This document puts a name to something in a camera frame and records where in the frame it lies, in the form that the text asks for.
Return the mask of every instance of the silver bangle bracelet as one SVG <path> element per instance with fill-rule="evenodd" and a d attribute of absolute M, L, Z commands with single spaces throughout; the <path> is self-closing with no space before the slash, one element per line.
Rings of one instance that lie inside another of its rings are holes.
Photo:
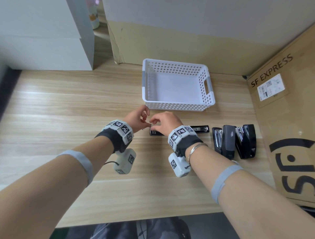
<path fill-rule="evenodd" d="M 206 143 L 199 143 L 199 144 L 197 144 L 195 147 L 192 148 L 192 150 L 190 151 L 190 154 L 189 154 L 189 156 L 188 156 L 188 159 L 187 159 L 189 165 L 190 165 L 190 157 L 192 156 L 192 153 L 193 153 L 196 149 L 198 149 L 200 146 L 203 146 L 203 145 L 208 147 L 208 145 L 207 145 Z"/>

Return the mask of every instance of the gray elastic band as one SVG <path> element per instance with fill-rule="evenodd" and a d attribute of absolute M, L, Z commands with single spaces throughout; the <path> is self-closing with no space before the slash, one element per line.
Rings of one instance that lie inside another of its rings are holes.
<path fill-rule="evenodd" d="M 219 204 L 218 202 L 218 198 L 220 195 L 220 192 L 222 190 L 222 188 L 225 185 L 225 180 L 234 172 L 236 172 L 237 170 L 243 169 L 241 166 L 239 165 L 232 165 L 227 167 L 220 175 L 219 177 L 216 179 L 212 189 L 211 189 L 211 196 L 212 198 L 215 200 L 215 202 L 217 204 Z"/>
<path fill-rule="evenodd" d="M 57 155 L 63 155 L 63 154 L 68 154 L 71 155 L 72 157 L 74 157 L 75 159 L 77 159 L 81 165 L 83 166 L 83 168 L 86 171 L 86 174 L 88 176 L 88 186 L 90 185 L 90 183 L 93 181 L 94 175 L 93 175 L 93 165 L 91 163 L 91 161 L 81 152 L 78 151 L 74 151 L 74 150 L 66 150 L 63 153 Z"/>

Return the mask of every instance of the basket handle hole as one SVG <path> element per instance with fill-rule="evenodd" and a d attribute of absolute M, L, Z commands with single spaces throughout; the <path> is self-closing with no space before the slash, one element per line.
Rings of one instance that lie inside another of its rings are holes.
<path fill-rule="evenodd" d="M 209 88 L 208 88 L 207 80 L 205 80 L 203 83 L 204 83 L 204 87 L 206 88 L 206 95 L 207 95 L 207 94 L 209 94 Z"/>

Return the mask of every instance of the wood grain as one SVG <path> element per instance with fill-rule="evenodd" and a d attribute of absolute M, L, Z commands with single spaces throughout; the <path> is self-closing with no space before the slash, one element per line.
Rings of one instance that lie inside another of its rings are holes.
<path fill-rule="evenodd" d="M 104 24 L 95 35 L 94 71 L 22 72 L 0 123 L 0 188 L 92 139 L 109 121 L 122 119 L 143 104 L 142 66 L 114 63 Z M 214 106 L 175 113 L 187 125 L 255 124 L 256 158 L 240 160 L 237 155 L 236 160 L 274 187 L 246 81 L 223 74 L 211 74 L 211 81 Z M 213 148 L 211 134 L 201 138 Z M 135 134 L 130 147 L 137 152 L 130 174 L 119 175 L 112 165 L 104 166 L 59 227 L 221 210 L 194 172 L 175 176 L 166 137 L 150 137 L 145 129 Z"/>

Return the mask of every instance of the sf logo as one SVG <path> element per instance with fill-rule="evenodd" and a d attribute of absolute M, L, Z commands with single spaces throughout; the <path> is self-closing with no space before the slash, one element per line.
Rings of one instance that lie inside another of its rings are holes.
<path fill-rule="evenodd" d="M 308 140 L 308 139 L 300 139 L 300 138 L 289 138 L 289 139 L 282 139 L 276 141 L 269 145 L 270 152 L 275 151 L 276 149 L 280 149 L 286 146 L 300 146 L 305 148 L 310 148 L 315 143 L 315 141 Z M 295 157 L 293 155 L 288 155 L 287 160 L 289 162 L 294 162 Z M 315 172 L 314 165 L 283 165 L 281 161 L 281 153 L 276 154 L 276 163 L 281 172 Z M 315 190 L 315 179 L 310 176 L 300 176 L 296 180 L 294 188 L 289 187 L 288 185 L 288 176 L 282 176 L 282 185 L 284 189 L 289 193 L 297 193 L 301 194 L 303 185 L 305 183 L 309 183 L 313 185 Z"/>

